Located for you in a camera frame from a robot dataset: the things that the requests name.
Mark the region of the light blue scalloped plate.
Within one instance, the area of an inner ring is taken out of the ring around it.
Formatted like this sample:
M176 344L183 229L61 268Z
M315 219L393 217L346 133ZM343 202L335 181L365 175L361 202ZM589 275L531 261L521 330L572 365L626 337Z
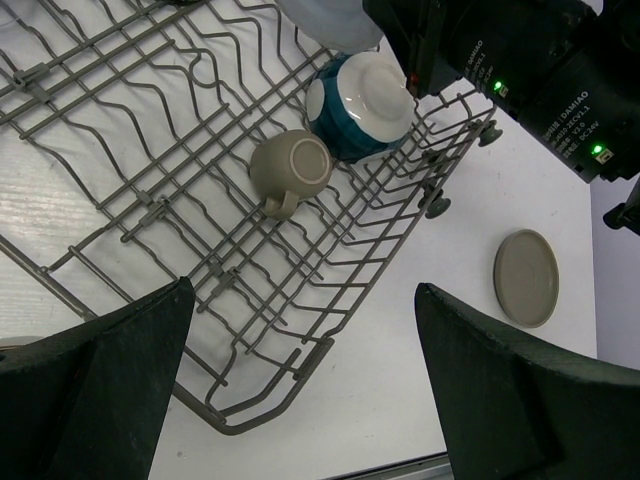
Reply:
M308 37L344 53L377 47L384 34L359 0L277 0L280 10Z

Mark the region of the grey round plate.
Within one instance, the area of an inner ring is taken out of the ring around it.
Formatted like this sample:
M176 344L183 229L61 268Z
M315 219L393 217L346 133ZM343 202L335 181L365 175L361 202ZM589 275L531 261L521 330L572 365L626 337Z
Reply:
M559 267L548 241L537 231L521 229L500 244L493 284L505 315L525 328L538 328L552 316L559 297Z

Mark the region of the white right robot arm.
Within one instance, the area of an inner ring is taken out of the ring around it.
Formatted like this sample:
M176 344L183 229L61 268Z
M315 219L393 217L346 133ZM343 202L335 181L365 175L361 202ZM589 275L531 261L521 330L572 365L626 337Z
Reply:
M469 81L581 179L639 175L639 5L367 1L416 98Z

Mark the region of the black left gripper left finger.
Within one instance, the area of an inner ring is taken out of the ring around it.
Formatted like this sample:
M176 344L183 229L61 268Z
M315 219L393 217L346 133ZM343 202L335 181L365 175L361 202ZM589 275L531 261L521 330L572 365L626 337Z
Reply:
M182 277L1 351L4 479L148 477L194 309Z

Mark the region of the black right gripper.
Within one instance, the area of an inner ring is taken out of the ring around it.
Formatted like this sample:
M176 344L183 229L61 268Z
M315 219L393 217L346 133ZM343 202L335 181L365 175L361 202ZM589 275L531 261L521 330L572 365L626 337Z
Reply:
M435 96L463 79L450 59L456 27L468 1L364 1L367 16L383 32L415 98Z

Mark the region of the grey ceramic mug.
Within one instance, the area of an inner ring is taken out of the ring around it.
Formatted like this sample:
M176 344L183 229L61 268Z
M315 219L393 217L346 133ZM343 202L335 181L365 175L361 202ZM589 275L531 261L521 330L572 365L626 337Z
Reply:
M282 132L259 144L249 165L252 185L263 201L262 211L278 221L291 218L299 203L318 195L332 175L326 145L302 129Z

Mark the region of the teal bowl cream inside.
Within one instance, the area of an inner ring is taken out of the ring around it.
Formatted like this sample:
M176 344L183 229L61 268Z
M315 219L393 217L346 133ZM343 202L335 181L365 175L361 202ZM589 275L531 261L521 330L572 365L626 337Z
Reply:
M339 54L314 75L305 96L309 129L337 161L356 163L394 149L410 130L413 97L384 54Z

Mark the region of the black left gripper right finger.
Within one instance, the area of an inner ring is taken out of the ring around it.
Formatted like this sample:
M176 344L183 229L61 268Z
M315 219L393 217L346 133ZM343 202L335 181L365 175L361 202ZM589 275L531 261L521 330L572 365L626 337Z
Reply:
M457 479L636 479L639 373L418 285L416 323Z

